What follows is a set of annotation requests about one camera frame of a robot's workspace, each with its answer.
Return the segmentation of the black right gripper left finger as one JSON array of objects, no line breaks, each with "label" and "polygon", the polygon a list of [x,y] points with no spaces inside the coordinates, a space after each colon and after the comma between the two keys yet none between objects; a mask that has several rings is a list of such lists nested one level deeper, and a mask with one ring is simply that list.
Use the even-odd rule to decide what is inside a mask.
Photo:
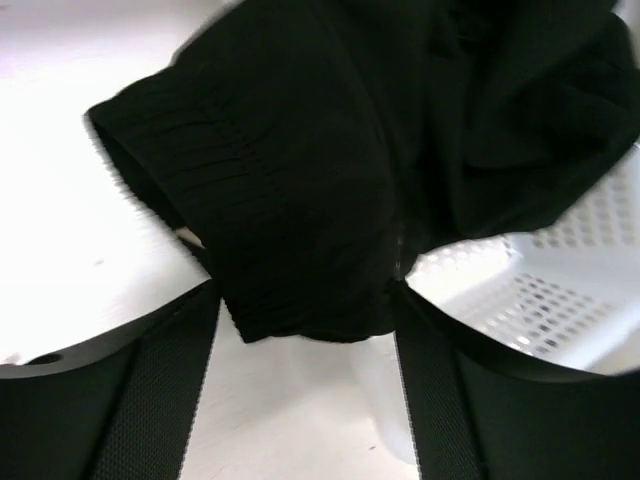
[{"label": "black right gripper left finger", "polygon": [[91,340],[2,366],[2,478],[178,478],[219,306],[205,283]]}]

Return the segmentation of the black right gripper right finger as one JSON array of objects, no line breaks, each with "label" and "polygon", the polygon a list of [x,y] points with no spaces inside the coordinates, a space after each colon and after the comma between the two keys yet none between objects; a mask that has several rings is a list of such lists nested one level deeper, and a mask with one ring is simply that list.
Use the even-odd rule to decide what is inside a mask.
[{"label": "black right gripper right finger", "polygon": [[511,349],[406,283],[396,344],[424,479],[635,479],[639,375],[604,376]]}]

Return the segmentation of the black shorts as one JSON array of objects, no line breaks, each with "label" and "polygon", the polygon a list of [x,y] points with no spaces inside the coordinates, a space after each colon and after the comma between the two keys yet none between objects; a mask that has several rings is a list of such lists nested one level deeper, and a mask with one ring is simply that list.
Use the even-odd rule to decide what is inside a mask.
[{"label": "black shorts", "polygon": [[91,107],[244,341],[389,333],[420,255],[554,224],[639,135],[611,1],[243,1]]}]

